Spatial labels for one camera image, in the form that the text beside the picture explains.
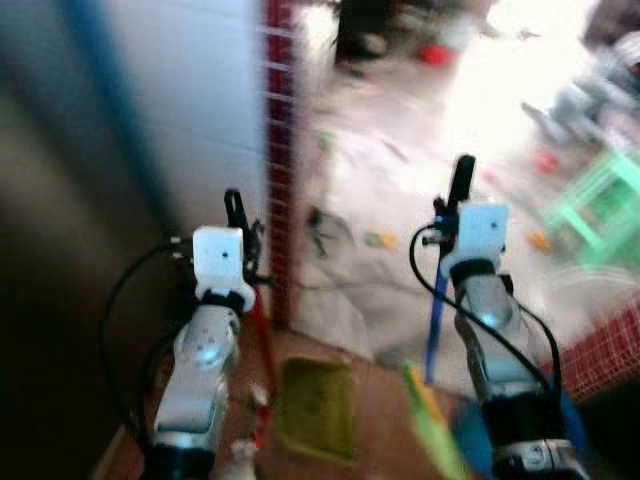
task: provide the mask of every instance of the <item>brown tiled floor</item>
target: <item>brown tiled floor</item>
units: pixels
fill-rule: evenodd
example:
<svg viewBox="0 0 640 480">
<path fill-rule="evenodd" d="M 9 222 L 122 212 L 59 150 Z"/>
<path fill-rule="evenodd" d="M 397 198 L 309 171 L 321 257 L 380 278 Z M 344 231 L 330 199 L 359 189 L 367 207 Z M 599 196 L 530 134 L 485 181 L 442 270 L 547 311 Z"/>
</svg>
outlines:
<svg viewBox="0 0 640 480">
<path fill-rule="evenodd" d="M 287 450 L 269 431 L 265 447 L 256 457 L 256 469 L 264 479 L 438 479 L 440 476 L 413 437 L 401 377 L 366 360 L 322 345 L 288 331 L 273 335 L 276 364 L 291 356 L 340 359 L 353 371 L 354 453 L 352 468 Z M 256 337 L 247 324 L 240 339 L 241 360 L 230 382 L 229 404 L 218 449 L 218 471 L 229 458 L 233 440 L 252 431 L 252 412 L 247 404 L 252 383 L 264 384 L 264 371 Z M 445 412 L 462 405 L 463 400 L 439 393 Z M 108 478 L 138 478 L 143 459 L 133 442 L 126 438 L 111 466 Z"/>
</svg>

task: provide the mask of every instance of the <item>wall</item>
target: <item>wall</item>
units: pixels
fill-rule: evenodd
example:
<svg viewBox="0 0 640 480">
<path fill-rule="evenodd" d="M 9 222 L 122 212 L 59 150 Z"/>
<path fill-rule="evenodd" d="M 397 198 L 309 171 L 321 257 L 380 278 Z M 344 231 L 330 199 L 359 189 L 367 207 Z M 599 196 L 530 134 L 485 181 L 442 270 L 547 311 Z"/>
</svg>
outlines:
<svg viewBox="0 0 640 480">
<path fill-rule="evenodd" d="M 112 48 L 183 231 L 224 223 L 239 188 L 266 220 L 255 0 L 102 0 Z"/>
</svg>

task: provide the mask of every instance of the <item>white tiled wall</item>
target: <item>white tiled wall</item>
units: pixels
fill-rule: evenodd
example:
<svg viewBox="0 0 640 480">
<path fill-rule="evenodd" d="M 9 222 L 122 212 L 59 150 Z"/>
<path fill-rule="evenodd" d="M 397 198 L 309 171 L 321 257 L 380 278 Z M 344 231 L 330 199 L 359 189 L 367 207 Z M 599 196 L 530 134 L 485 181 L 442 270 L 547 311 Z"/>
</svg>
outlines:
<svg viewBox="0 0 640 480">
<path fill-rule="evenodd" d="M 185 231 L 239 188 L 266 220 L 258 0 L 102 0 L 143 133 Z"/>
</svg>

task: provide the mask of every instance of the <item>green stool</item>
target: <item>green stool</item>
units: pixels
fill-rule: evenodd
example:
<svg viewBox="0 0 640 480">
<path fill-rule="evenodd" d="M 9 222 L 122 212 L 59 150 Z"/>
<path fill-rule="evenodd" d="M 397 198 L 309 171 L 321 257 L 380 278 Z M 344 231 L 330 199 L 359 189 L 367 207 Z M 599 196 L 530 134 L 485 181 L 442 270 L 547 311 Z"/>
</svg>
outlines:
<svg viewBox="0 0 640 480">
<path fill-rule="evenodd" d="M 640 264 L 640 155 L 604 153 L 573 182 L 545 218 L 549 235 L 569 227 L 585 268 Z"/>
</svg>

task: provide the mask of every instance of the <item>blue pole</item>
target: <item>blue pole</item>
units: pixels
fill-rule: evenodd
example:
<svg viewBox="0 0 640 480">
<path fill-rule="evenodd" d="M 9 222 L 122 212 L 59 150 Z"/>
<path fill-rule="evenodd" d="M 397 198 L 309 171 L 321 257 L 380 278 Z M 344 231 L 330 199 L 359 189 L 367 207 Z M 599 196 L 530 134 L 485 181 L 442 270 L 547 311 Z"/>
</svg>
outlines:
<svg viewBox="0 0 640 480">
<path fill-rule="evenodd" d="M 436 291 L 446 295 L 449 279 L 442 275 L 440 259 L 438 260 L 438 273 L 436 275 Z M 436 369 L 436 354 L 438 352 L 438 340 L 440 339 L 440 325 L 442 323 L 442 300 L 433 298 L 431 304 L 431 322 L 429 324 L 429 336 L 427 337 L 427 351 L 424 364 L 424 383 L 432 385 Z"/>
</svg>

